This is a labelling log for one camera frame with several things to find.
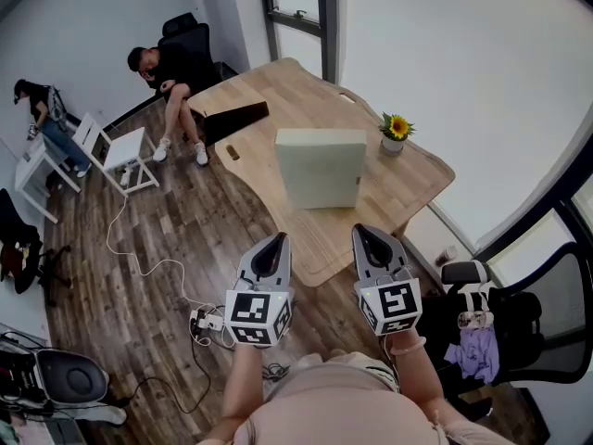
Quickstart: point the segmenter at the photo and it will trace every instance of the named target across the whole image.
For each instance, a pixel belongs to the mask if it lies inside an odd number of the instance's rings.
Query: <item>wristband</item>
[[[414,352],[415,350],[419,350],[426,344],[426,337],[420,337],[420,341],[416,343],[414,346],[410,346],[409,348],[405,348],[404,350],[396,350],[395,348],[391,348],[389,352],[394,356],[403,356],[404,354],[408,354],[410,352]]]

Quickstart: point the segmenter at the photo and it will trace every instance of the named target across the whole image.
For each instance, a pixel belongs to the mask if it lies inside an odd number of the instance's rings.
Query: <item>white chair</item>
[[[107,151],[107,157],[105,162],[101,162],[93,155],[93,148],[99,135],[109,144],[109,150]],[[103,172],[107,179],[127,197],[131,192],[136,191],[140,188],[147,186],[159,186],[157,178],[150,172],[146,167],[145,162],[152,159],[148,157],[146,159],[140,158],[140,148],[142,147],[142,141],[146,140],[148,145],[155,151],[155,144],[152,143],[150,137],[146,134],[144,127],[136,129],[133,132],[127,133],[124,136],[111,140],[107,134],[103,131],[101,126],[91,117],[90,114],[86,114],[82,119],[81,125],[76,130],[76,133],[72,136],[72,140],[81,148],[84,154],[93,162],[93,164]],[[110,170],[115,170],[121,166],[135,167],[139,166],[140,171],[138,173],[138,181],[136,185],[130,188],[123,188],[113,177],[109,174]],[[142,175],[146,173],[149,180],[146,182],[142,181]]]

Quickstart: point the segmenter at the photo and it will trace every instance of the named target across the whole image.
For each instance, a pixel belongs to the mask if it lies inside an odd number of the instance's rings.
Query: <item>purple clothing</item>
[[[494,326],[475,330],[461,330],[460,345],[448,345],[445,359],[461,368],[465,379],[472,375],[490,384],[500,367],[498,342]]]

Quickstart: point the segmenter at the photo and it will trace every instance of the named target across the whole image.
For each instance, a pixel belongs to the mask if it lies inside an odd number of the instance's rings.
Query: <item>white table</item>
[[[58,164],[55,161],[57,155],[53,154],[52,148],[45,142],[44,137],[41,134],[39,134],[32,141],[28,153],[31,157],[30,160],[27,161],[25,158],[22,158],[19,160],[19,164],[17,165],[17,172],[15,173],[15,189],[19,193],[21,193],[23,197],[27,201],[29,201],[36,209],[38,209],[47,219],[49,219],[52,223],[57,224],[57,217],[51,214],[37,201],[35,201],[35,199],[25,190],[26,186],[28,184],[31,184],[38,191],[43,193],[45,197],[49,197],[49,192],[45,189],[45,187],[41,186],[34,179],[31,179],[35,171],[45,160],[64,179],[64,181],[72,187],[74,191],[80,193],[81,189],[58,166]]]

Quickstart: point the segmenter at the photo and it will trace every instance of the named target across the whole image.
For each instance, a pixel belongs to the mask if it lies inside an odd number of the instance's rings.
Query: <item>black hair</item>
[[[140,46],[135,47],[130,54],[128,55],[128,66],[130,70],[134,72],[138,72],[138,68],[140,66],[140,59],[142,58],[142,52],[146,48],[142,48]]]
[[[41,91],[46,90],[46,86],[30,83],[29,81],[25,81],[24,79],[19,79],[15,84],[15,104],[18,104],[20,100],[20,92],[22,91],[26,95],[36,95]]]

